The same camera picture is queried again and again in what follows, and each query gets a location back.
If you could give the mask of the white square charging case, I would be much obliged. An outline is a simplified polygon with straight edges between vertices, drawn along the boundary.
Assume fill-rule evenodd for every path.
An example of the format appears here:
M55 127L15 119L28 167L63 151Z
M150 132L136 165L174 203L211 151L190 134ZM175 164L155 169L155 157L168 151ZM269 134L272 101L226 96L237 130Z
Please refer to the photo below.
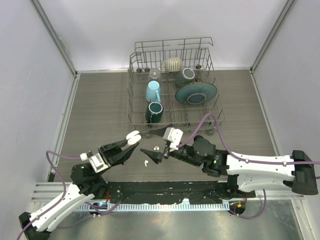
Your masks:
M140 132L138 130L134 130L130 132L125 139L127 141L127 145L132 146L138 143L142 139L142 136L140 135Z

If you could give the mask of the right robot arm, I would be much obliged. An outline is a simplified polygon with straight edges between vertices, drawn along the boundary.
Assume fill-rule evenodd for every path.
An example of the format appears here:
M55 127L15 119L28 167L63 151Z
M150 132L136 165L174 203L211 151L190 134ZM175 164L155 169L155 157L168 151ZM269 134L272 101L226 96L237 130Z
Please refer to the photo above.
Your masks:
M183 132L171 125L150 130L150 134L163 137L163 152L141 149L156 164L163 159L174 158L200 167L208 176L227 177L226 193L233 198L255 190L291 190L299 195L317 195L315 162L302 150L289 155L245 155L219 150L203 136L196 134L193 144L183 145Z

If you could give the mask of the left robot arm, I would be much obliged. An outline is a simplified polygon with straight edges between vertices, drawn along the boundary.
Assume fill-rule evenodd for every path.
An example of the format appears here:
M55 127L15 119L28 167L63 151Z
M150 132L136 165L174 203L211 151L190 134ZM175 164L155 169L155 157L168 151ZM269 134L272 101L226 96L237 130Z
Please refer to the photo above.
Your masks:
M71 169L70 185L63 184L60 195L39 210L23 212L19 216L21 235L28 240L47 240L51 232L78 206L93 199L102 199L108 184L102 175L110 168L123 165L139 145L141 136L103 145L98 152L84 152L78 157L82 162Z

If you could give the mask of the dark green mug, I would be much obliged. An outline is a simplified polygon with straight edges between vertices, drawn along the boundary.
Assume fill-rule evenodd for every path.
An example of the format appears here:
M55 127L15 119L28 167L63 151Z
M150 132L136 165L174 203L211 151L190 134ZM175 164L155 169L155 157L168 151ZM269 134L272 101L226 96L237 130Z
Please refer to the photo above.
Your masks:
M147 124L157 124L161 121L162 115L164 112L163 105L159 102L150 102L146 112L145 119Z

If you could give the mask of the light blue mug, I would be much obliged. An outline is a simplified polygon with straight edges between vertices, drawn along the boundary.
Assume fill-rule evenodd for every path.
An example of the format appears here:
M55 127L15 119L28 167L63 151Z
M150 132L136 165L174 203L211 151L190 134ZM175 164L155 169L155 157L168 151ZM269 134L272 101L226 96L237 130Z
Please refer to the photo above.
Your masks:
M157 81L152 80L148 83L146 87L146 100L150 103L161 103L161 88Z

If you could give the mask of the teal ceramic plate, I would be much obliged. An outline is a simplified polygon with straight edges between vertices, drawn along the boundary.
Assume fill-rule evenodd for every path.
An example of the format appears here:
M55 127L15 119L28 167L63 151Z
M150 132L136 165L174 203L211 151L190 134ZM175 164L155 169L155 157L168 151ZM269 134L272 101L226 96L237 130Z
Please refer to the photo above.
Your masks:
M218 94L218 88L208 82L194 82L182 86L176 93L175 99L187 106L194 106L211 101Z

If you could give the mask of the clear glass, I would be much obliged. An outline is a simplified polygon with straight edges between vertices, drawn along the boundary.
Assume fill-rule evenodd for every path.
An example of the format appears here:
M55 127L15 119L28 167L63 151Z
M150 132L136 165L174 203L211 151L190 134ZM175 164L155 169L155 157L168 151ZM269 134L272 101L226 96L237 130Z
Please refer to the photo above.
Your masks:
M158 68L152 68L148 74L149 81L158 81L161 77L161 71Z

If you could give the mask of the dark teal bowl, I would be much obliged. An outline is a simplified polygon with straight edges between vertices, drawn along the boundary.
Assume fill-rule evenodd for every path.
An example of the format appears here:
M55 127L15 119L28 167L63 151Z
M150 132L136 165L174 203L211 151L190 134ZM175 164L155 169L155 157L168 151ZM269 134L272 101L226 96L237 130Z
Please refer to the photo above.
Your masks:
M175 84L180 88L184 85L192 83L195 79L195 72L188 67L183 68L178 74L175 79Z

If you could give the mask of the striped ceramic cup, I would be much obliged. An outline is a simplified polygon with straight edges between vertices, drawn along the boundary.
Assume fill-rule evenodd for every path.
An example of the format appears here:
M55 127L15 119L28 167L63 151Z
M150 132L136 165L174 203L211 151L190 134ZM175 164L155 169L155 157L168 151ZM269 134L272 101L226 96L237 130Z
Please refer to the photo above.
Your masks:
M160 64L160 68L166 72L179 72L182 69L182 59L179 57L169 57Z

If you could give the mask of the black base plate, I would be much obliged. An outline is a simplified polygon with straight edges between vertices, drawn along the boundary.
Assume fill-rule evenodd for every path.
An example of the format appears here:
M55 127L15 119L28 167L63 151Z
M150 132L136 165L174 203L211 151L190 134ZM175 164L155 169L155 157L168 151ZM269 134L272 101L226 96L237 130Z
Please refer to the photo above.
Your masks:
M254 191L244 193L221 181L123 181L108 182L98 199L115 204L216 204L223 200L255 198Z

